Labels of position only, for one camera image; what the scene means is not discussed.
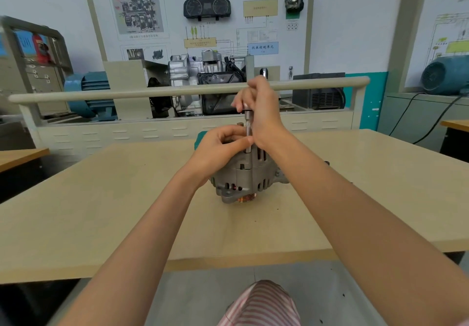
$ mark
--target hand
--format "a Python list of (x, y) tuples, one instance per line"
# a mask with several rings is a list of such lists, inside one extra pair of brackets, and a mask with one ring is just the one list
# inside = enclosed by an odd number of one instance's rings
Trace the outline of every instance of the hand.
[(201, 187), (205, 182), (238, 152), (254, 143), (252, 136), (246, 136), (246, 128), (238, 125), (217, 127), (208, 131), (196, 151), (186, 163), (199, 179)]
[(244, 104), (254, 111), (252, 135), (256, 145), (267, 150), (272, 133), (285, 130), (280, 119), (278, 95), (263, 76), (249, 80), (248, 86), (236, 95), (231, 106), (235, 107), (238, 113), (242, 112)]

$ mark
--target red fire extinguisher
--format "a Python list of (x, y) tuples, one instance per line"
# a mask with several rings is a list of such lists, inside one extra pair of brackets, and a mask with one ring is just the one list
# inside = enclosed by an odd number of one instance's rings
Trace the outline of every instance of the red fire extinguisher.
[(34, 44), (34, 49), (36, 50), (38, 63), (46, 64), (52, 62), (51, 56), (49, 54), (49, 46), (44, 43), (42, 37), (37, 33), (33, 33), (32, 42)]

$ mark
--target blue sign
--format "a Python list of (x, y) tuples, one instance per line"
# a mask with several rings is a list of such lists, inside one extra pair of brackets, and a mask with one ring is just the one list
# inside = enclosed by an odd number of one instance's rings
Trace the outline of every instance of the blue sign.
[[(32, 43), (32, 33), (29, 31), (23, 31), (23, 30), (18, 30), (15, 31), (16, 38), (18, 39), (18, 43), (21, 46), (21, 50), (25, 55), (35, 55), (36, 50), (34, 49), (34, 44)], [(1, 41), (0, 38), (0, 56), (6, 56), (7, 51), (3, 47), (3, 42)]]
[(249, 43), (248, 53), (252, 56), (278, 55), (278, 42)]

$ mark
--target electrical cable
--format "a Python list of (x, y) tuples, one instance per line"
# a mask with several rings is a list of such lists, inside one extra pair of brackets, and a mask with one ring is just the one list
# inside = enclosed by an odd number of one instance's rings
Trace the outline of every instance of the electrical cable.
[(458, 96), (456, 99), (454, 99), (451, 103), (449, 103), (449, 105), (446, 107), (446, 109), (443, 110), (443, 112), (441, 113), (441, 115), (438, 117), (437, 121), (435, 121), (435, 123), (433, 124), (433, 126), (431, 127), (431, 129), (425, 134), (425, 136), (423, 136), (420, 140), (417, 140), (415, 141), (414, 143), (412, 143), (413, 145), (419, 143), (420, 141), (422, 141), (423, 139), (425, 139), (428, 135), (430, 135), (430, 133), (433, 131), (433, 129), (436, 127), (436, 125), (438, 125), (439, 121), (441, 120), (441, 118), (443, 117), (443, 115), (446, 114), (446, 112), (449, 110), (450, 107), (453, 106), (454, 103), (456, 103), (458, 100), (460, 100), (464, 95), (460, 95)]
[(417, 93), (417, 94), (415, 94), (412, 98), (410, 98), (409, 104), (407, 104), (406, 109), (405, 109), (404, 112), (402, 113), (402, 115), (401, 115), (401, 117), (399, 118), (399, 120), (397, 120), (396, 125), (394, 126), (394, 128), (392, 129), (391, 133), (390, 133), (388, 136), (391, 136), (391, 135), (393, 134), (394, 130), (396, 129), (397, 125), (399, 125), (399, 123), (401, 122), (402, 117), (403, 117), (404, 114), (406, 113), (407, 109), (409, 108), (409, 106), (410, 106), (410, 104), (412, 103), (412, 101), (414, 100), (414, 98), (415, 98), (417, 95), (420, 95), (420, 94), (424, 94), (424, 93), (422, 93), (422, 92)]

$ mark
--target beige handrail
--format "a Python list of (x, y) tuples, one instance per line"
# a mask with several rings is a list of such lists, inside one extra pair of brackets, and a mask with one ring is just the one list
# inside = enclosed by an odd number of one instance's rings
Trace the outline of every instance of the beige handrail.
[[(288, 80), (271, 81), (273, 90), (316, 89), (337, 87), (364, 87), (369, 84), (368, 77), (324, 78), (315, 80)], [(202, 86), (165, 86), (156, 88), (143, 88), (126, 92), (113, 92), (111, 90), (87, 90), (81, 92), (51, 92), (13, 94), (9, 101), (16, 104), (60, 102), (77, 100), (126, 99), (148, 98), (156, 96), (179, 96), (196, 94), (218, 94), (239, 92), (246, 83), (210, 84)]]

